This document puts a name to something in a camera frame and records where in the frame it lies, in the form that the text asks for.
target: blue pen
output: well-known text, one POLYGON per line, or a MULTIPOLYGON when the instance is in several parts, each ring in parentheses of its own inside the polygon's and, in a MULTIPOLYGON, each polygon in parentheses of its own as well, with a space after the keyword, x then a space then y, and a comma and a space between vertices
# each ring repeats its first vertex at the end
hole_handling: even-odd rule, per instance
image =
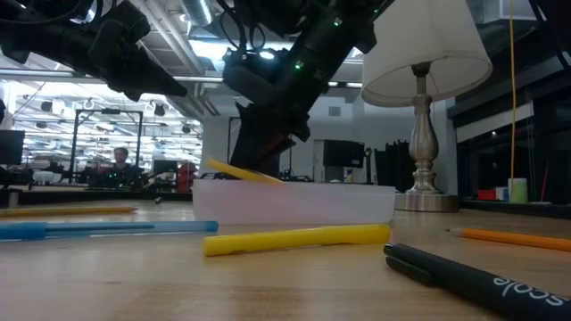
POLYGON ((217 221, 96 223, 23 222, 0 224, 0 240, 41 240, 47 237, 216 231, 218 231, 217 221))

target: orange pencil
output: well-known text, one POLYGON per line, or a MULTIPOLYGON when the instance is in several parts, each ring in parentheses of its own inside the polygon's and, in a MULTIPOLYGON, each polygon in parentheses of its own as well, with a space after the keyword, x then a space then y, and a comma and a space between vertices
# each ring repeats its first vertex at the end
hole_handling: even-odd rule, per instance
POLYGON ((0 210, 0 218, 43 217, 86 214, 126 214, 136 208, 132 207, 85 207, 85 208, 50 208, 50 209, 9 209, 0 210))
POLYGON ((474 228, 453 228, 446 231, 456 236, 477 240, 535 246, 545 249, 571 251, 571 240, 555 237, 520 235, 515 233, 486 231, 474 228))

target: yellow pen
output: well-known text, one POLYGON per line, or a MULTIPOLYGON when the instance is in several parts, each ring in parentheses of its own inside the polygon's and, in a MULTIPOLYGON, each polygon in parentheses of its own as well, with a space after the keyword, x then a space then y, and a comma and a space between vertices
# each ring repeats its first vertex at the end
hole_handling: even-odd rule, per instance
POLYGON ((327 226, 290 231, 206 237, 204 256, 267 251, 312 245, 384 244, 389 241, 388 225, 327 226))

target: red object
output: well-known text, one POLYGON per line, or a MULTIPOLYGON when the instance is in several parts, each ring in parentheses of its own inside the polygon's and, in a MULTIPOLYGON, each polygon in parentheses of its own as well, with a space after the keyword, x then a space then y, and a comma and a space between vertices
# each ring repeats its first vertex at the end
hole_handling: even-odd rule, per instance
POLYGON ((478 190, 478 200, 480 201, 495 201, 496 191, 494 190, 478 190))
POLYGON ((547 161, 547 166, 545 167, 545 173, 543 174, 543 187, 542 187, 542 202, 545 198, 545 188, 547 187, 547 177, 550 174, 550 163, 547 161))
POLYGON ((184 164, 178 169, 177 175, 177 192, 188 193, 194 183, 194 173, 196 172, 196 165, 192 162, 184 164))

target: yellow cable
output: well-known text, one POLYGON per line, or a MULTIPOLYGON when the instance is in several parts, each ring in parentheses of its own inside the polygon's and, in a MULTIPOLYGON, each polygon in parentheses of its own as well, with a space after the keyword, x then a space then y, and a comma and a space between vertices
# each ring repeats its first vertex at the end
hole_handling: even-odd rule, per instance
POLYGON ((517 108, 517 93, 516 93, 516 55, 514 43, 514 0, 509 1, 509 46, 510 46, 510 59, 511 59, 511 95, 513 101, 513 111, 511 115, 511 187, 509 188, 509 202, 513 199, 514 190, 514 167, 516 163, 516 108, 517 108))

